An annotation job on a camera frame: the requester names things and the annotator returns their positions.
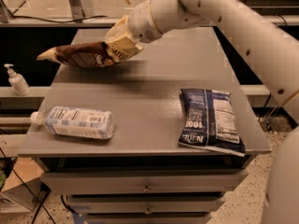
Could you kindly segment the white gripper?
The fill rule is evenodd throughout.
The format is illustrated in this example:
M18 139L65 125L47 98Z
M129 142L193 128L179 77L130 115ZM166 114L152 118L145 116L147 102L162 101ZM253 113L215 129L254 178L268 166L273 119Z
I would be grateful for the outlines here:
M140 3L129 16L119 19L105 35L107 54L115 63L129 60L143 50L130 38L128 28L142 43L151 43L163 35L153 19L150 0Z

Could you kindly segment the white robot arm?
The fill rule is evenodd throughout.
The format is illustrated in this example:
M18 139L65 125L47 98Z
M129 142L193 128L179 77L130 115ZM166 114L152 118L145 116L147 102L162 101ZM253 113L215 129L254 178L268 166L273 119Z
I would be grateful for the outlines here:
M230 41L278 104L297 123L280 145L268 178L261 224L299 224L299 43L238 0L147 0L108 32L123 60L175 29L209 20Z

